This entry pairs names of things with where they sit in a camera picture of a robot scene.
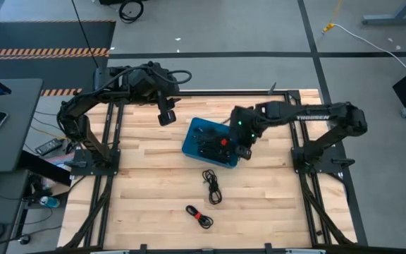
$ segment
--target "blue plastic bin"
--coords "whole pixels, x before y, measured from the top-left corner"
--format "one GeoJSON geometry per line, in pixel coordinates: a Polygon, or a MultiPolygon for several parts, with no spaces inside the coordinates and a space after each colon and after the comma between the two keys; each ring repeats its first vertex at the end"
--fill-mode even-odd
{"type": "Polygon", "coordinates": [[[192,122],[190,123],[190,126],[189,126],[189,130],[187,131],[186,139],[184,140],[184,144],[183,144],[183,148],[182,148],[183,153],[186,156],[191,157],[193,159],[198,159],[203,162],[209,162],[209,163],[212,163],[215,165],[219,165],[221,167],[225,167],[225,168],[229,168],[229,169],[236,167],[236,165],[238,164],[238,157],[234,153],[232,154],[231,160],[227,164],[217,162],[212,159],[207,159],[205,157],[201,157],[198,154],[198,150],[197,150],[198,145],[197,145],[197,142],[195,141],[195,138],[193,138],[194,129],[196,129],[196,128],[208,129],[210,127],[214,128],[216,131],[218,131],[220,133],[226,133],[226,134],[230,133],[230,127],[228,127],[224,124],[214,123],[211,121],[207,121],[207,120],[195,117],[192,119],[192,122]]]}

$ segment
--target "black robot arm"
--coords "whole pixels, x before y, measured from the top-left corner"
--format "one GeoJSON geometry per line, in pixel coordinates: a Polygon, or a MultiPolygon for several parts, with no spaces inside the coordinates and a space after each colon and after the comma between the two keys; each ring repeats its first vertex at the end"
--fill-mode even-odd
{"type": "Polygon", "coordinates": [[[112,155],[106,144],[101,144],[90,129],[89,118],[85,115],[99,103],[114,102],[116,104],[157,104],[159,123],[161,126],[176,121],[172,110],[179,99],[167,97],[179,92],[179,84],[191,79],[177,81],[173,76],[177,71],[162,68],[159,63],[146,63],[137,67],[110,68],[111,77],[101,86],[94,87],[92,92],[75,95],[68,102],[62,102],[57,114],[58,125],[66,137],[73,142],[82,143],[92,153],[93,159],[110,163],[112,155]]]}
{"type": "Polygon", "coordinates": [[[367,131],[364,112],[351,103],[321,105],[292,105],[287,102],[265,102],[255,107],[236,106],[230,116],[230,135],[236,140],[236,154],[250,159],[250,150],[257,138],[272,126],[281,126],[291,121],[334,121],[336,127],[319,139],[305,143],[302,153],[304,161],[320,157],[323,151],[348,136],[359,136],[367,131]]]}

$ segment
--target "concrete floor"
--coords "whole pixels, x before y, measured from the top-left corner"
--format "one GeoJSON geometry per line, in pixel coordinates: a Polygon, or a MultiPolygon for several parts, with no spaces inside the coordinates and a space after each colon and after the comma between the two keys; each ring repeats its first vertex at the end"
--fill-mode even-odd
{"type": "MultiPolygon", "coordinates": [[[[117,12],[108,6],[91,0],[75,2],[82,19],[118,20],[117,12]]],[[[345,0],[336,22],[385,49],[406,51],[406,26],[364,27],[360,23],[362,15],[392,13],[402,2],[345,0]]],[[[321,35],[336,0],[304,3],[320,52],[376,51],[336,28],[321,35]]],[[[75,20],[75,14],[69,1],[5,0],[0,20],[75,20]]],[[[130,25],[117,22],[112,47],[112,54],[309,52],[296,0],[147,1],[139,21],[130,25]]],[[[311,58],[112,59],[109,65],[136,65],[148,60],[159,61],[169,69],[192,71],[194,78],[185,89],[269,88],[274,82],[277,88],[320,88],[311,58]]],[[[348,157],[357,162],[351,172],[369,245],[406,248],[406,119],[400,118],[401,104],[392,90],[406,70],[392,58],[324,58],[321,63],[332,101],[351,101],[365,111],[369,124],[366,135],[344,142],[348,157]]],[[[55,112],[62,99],[41,98],[39,109],[55,112]]],[[[39,119],[54,123],[47,116],[39,119]]],[[[27,144],[36,147],[49,139],[30,132],[27,144]]],[[[62,211],[54,212],[46,224],[25,230],[60,224],[62,211]]],[[[47,215],[30,212],[28,219],[47,215]]],[[[27,246],[12,243],[9,252],[51,250],[58,232],[36,235],[27,246]]]]}

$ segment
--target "floor mat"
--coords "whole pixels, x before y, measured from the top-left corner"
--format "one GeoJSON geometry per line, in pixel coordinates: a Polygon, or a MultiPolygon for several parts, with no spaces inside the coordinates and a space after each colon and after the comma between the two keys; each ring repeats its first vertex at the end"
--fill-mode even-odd
{"type": "MultiPolygon", "coordinates": [[[[98,66],[107,66],[115,22],[82,25],[98,66]]],[[[90,89],[95,68],[78,22],[0,23],[0,79],[41,78],[43,95],[68,95],[90,89]]]]}

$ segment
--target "wooden tabletop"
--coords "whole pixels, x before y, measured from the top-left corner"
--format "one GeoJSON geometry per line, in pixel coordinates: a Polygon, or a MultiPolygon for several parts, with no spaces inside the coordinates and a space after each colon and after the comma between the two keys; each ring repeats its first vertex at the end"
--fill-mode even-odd
{"type": "MultiPolygon", "coordinates": [[[[303,104],[321,103],[317,90],[300,90],[300,94],[303,104]]],[[[193,117],[222,122],[235,105],[248,107],[271,100],[283,100],[283,96],[183,97],[174,109],[177,121],[166,127],[158,123],[156,106],[126,106],[120,171],[113,182],[104,249],[139,249],[142,243],[148,249],[263,248],[265,243],[274,248],[310,247],[302,191],[290,156],[289,125],[269,128],[252,147],[251,160],[239,161],[234,169],[181,152],[193,117]],[[202,178],[205,169],[213,169],[218,176],[220,204],[208,201],[208,185],[202,178]],[[186,213],[187,205],[210,216],[214,225],[201,228],[186,213]]],[[[100,104],[87,114],[100,138],[106,110],[107,105],[100,104]]],[[[322,121],[307,125],[311,139],[327,131],[322,121]]],[[[356,241],[343,185],[324,174],[319,182],[328,215],[356,241]]],[[[67,243],[87,217],[93,183],[94,177],[88,176],[69,195],[58,246],[67,243]]],[[[314,218],[320,229],[315,212],[314,218]]],[[[94,226],[98,229],[99,217],[94,226]]]]}

